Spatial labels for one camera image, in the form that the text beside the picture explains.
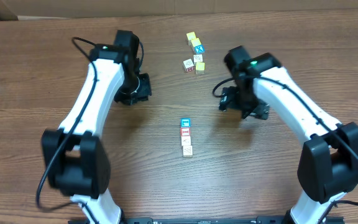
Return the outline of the wooden block red letter Y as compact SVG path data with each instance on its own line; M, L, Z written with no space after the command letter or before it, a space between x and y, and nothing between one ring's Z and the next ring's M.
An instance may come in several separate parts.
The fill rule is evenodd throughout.
M191 126L191 119L189 118L182 118L180 120L180 126L182 128L189 128Z

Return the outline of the wooden block red letter I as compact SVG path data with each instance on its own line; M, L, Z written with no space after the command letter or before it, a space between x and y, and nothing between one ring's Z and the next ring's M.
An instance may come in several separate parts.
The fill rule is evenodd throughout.
M190 128L180 128L181 136L190 136L191 129Z

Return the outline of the wooden block red apple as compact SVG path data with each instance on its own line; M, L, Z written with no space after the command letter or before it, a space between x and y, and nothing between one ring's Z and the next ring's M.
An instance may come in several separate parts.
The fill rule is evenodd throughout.
M182 136L181 137L181 145L182 146L190 146L191 145L191 137L190 136Z

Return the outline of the wooden block green side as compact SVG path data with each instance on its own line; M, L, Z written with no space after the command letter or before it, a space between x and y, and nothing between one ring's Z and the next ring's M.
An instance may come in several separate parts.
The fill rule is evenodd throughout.
M193 157L193 146L183 146L183 157Z

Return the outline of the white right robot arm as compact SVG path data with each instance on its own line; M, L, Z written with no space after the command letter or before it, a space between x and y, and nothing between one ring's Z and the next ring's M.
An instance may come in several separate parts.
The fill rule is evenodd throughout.
M270 53L252 58L238 46L224 63L236 84L223 88L219 109L267 119L273 108L302 147L297 176L303 191L285 216L273 222L344 223L327 213L358 185L358 125L342 124L321 109Z

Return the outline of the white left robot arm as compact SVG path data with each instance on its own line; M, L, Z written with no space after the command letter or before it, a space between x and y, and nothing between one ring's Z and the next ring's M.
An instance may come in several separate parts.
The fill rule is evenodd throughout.
M152 94L149 75L141 73L144 47L133 32L118 30L113 44L90 43L86 53L88 73L75 104L56 130L45 130L41 146L45 171L35 193L35 204L43 212L40 196L44 183L69 197L86 215L85 223L126 223L123 210L108 189L111 166L101 142L104 124L113 102L130 106L147 101Z

